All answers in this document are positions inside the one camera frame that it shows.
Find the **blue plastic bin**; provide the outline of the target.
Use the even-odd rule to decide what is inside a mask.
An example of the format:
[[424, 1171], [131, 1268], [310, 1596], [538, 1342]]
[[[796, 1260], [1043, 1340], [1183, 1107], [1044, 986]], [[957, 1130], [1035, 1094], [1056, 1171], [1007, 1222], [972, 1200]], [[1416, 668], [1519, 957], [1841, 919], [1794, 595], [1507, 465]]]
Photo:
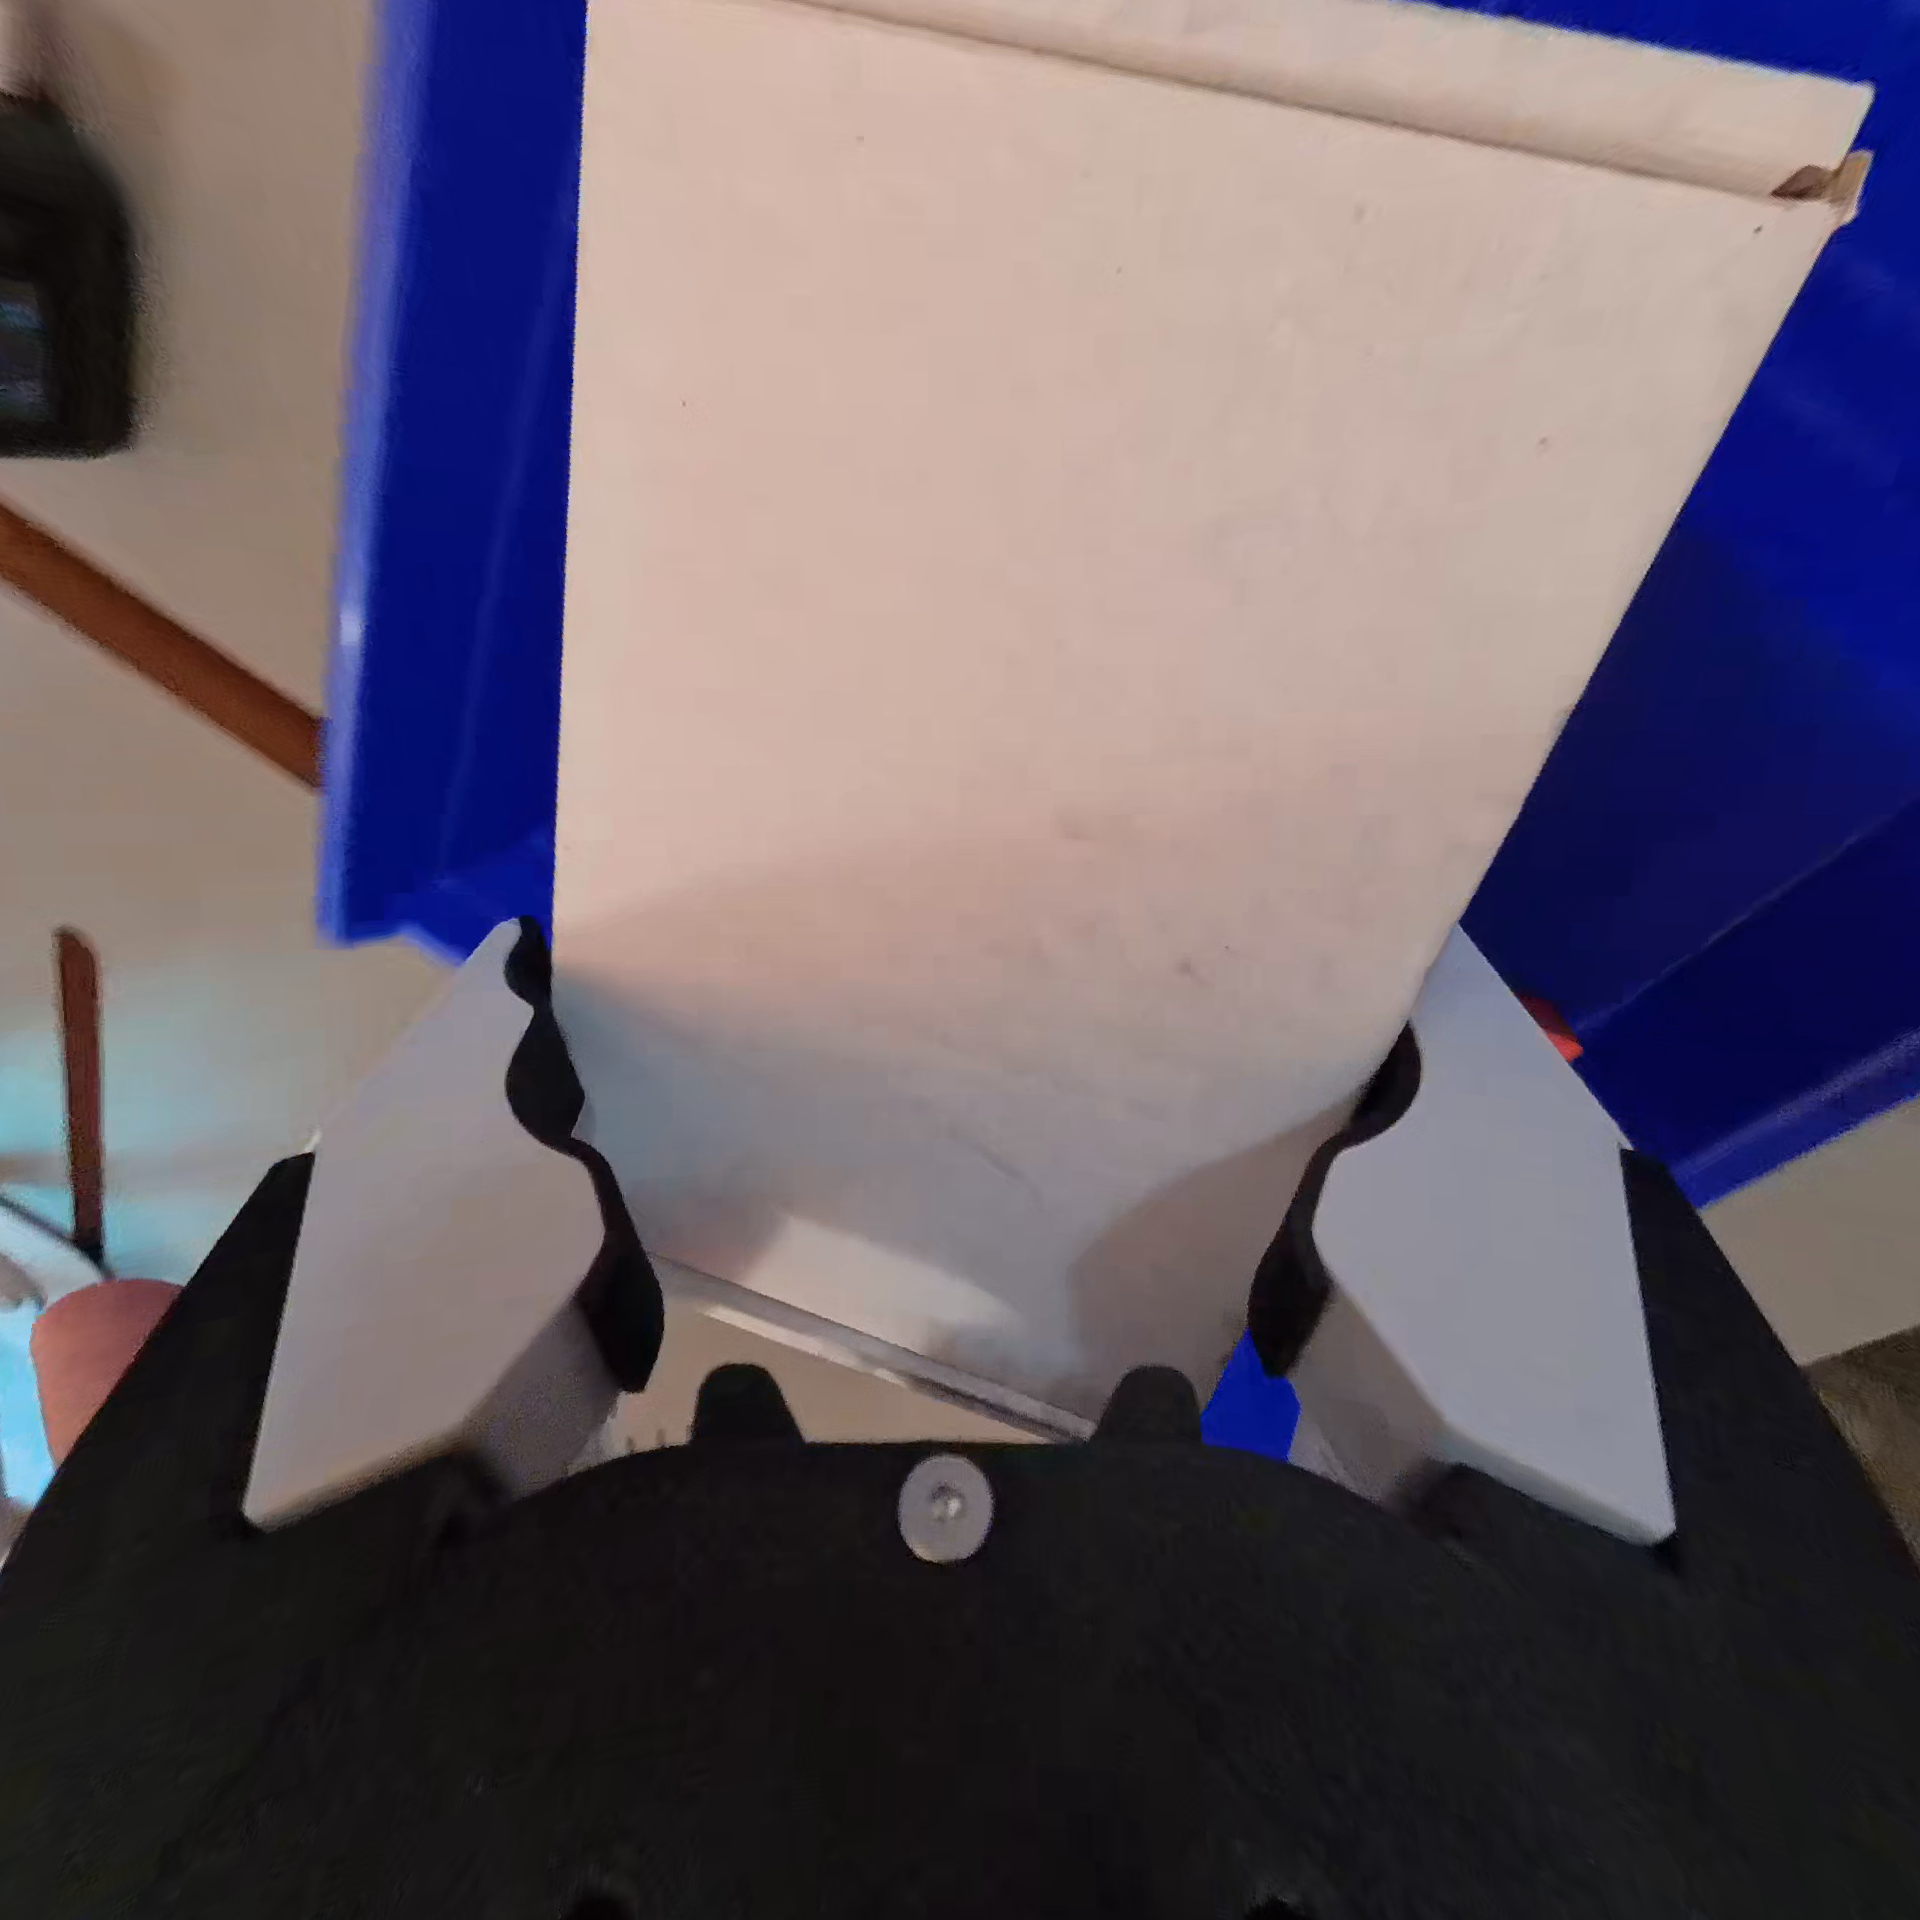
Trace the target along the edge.
[[[453, 968], [496, 925], [530, 919], [553, 973], [589, 8], [387, 3], [374, 52], [328, 691], [319, 923], [341, 940], [408, 934], [440, 948]], [[1794, 37], [1767, 3], [1455, 10], [1759, 64], [1814, 58], [1819, 70], [1833, 64], [1855, 78], [1841, 52], [1819, 52], [1809, 32]], [[553, 1013], [584, 1084], [580, 1135], [600, 1151], [559, 973]], [[1354, 1114], [1381, 1061], [1314, 1147]], [[731, 1314], [714, 1307], [707, 1282], [649, 1255], [672, 1314], [704, 1308], [758, 1342], [777, 1340], [1011, 1421], [984, 1401], [954, 1400], [923, 1373], [796, 1342], [765, 1314]], [[1235, 1340], [1250, 1329], [1259, 1261]], [[1076, 1430], [1026, 1430], [1071, 1436], [1093, 1420]]]

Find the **grey desk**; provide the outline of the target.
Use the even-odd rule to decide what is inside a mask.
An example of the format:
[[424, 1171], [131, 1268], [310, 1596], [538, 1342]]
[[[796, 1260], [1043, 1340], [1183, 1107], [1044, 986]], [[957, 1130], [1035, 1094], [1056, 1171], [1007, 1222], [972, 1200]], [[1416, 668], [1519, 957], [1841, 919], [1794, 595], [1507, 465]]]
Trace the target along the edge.
[[[4, 503], [269, 694], [316, 697], [366, 3], [62, 3], [57, 85], [131, 197], [142, 441]], [[68, 1229], [44, 937], [106, 956], [106, 1261], [182, 1282], [266, 1160], [416, 1013], [324, 957], [316, 802], [4, 588], [4, 1200]]]

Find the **white cardboard mailer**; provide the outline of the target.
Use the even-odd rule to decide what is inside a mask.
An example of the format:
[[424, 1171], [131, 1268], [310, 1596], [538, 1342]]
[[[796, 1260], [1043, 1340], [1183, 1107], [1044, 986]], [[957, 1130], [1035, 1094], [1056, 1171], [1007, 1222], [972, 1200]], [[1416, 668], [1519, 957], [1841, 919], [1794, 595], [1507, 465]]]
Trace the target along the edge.
[[1019, 1425], [1212, 1380], [1869, 110], [1424, 3], [592, 3], [552, 944], [649, 1253]]

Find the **black power adapter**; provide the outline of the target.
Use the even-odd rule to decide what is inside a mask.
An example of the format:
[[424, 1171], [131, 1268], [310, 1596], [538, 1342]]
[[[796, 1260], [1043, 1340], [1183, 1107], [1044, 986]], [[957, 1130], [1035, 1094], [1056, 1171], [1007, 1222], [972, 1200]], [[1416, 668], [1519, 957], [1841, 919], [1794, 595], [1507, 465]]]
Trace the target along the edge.
[[133, 441], [136, 265], [119, 185], [52, 106], [4, 96], [4, 457]]

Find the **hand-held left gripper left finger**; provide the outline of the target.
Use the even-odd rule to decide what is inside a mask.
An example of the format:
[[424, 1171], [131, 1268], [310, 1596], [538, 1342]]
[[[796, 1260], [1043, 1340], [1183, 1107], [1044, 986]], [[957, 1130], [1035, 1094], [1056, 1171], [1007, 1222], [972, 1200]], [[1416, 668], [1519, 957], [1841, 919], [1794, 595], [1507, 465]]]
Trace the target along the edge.
[[538, 1494], [650, 1380], [661, 1282], [580, 1123], [544, 933], [503, 923], [316, 1135], [254, 1527], [444, 1457]]

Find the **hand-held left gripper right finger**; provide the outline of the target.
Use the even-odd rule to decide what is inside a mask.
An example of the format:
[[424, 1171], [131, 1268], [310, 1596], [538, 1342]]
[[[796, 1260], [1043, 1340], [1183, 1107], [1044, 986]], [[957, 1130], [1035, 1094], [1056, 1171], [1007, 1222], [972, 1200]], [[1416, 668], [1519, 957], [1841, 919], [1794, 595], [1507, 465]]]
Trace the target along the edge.
[[1250, 1294], [1290, 1461], [1379, 1507], [1469, 1470], [1623, 1543], [1674, 1533], [1623, 1139], [1451, 933]]

